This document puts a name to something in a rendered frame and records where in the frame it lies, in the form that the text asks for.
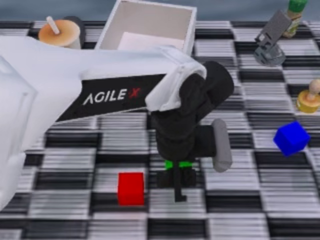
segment robotic arm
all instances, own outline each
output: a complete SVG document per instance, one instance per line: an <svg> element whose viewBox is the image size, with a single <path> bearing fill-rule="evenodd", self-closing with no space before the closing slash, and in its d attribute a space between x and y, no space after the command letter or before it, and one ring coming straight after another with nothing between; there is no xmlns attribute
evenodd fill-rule
<svg viewBox="0 0 320 240"><path fill-rule="evenodd" d="M15 194L24 151L55 122L146 108L157 119L157 132L164 136L161 139L168 137L169 141L172 138L166 132L173 125L163 120L163 113L173 116L179 111L176 120L192 114L187 124L192 132L201 118L232 94L232 78L222 70L219 82L225 81L229 87L216 91L220 98L210 98L214 93L205 81L206 67L174 47L75 50L31 37L1 36L0 210ZM190 95L188 86L194 81L202 82L198 84L202 87Z"/></svg>

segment white box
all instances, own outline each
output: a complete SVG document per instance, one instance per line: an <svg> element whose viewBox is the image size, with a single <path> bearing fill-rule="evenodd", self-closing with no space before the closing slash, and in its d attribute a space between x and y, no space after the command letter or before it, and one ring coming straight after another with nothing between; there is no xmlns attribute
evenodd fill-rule
<svg viewBox="0 0 320 240"><path fill-rule="evenodd" d="M95 49L143 50L154 45L173 45L190 56L196 15L196 7L117 0Z"/></svg>

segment red cube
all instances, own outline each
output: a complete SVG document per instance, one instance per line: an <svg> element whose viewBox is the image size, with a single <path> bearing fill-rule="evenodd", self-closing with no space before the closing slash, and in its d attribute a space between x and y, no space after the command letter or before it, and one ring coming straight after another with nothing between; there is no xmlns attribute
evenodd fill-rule
<svg viewBox="0 0 320 240"><path fill-rule="evenodd" d="M145 204L143 172L120 172L118 174L118 204L121 206L143 206Z"/></svg>

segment green bottle cap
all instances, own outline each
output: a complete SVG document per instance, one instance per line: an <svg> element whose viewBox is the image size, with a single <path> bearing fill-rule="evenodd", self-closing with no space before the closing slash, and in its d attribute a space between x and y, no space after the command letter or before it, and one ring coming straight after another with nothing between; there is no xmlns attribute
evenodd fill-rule
<svg viewBox="0 0 320 240"><path fill-rule="evenodd" d="M305 9L307 2L308 0L290 0L289 11L293 13L301 13Z"/></svg>

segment wooden knob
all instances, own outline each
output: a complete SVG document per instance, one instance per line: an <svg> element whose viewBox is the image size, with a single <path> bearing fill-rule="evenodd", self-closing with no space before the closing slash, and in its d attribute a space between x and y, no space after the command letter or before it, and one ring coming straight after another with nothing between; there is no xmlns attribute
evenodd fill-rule
<svg viewBox="0 0 320 240"><path fill-rule="evenodd" d="M320 79L313 80L309 85L307 99L312 101L320 93Z"/></svg>

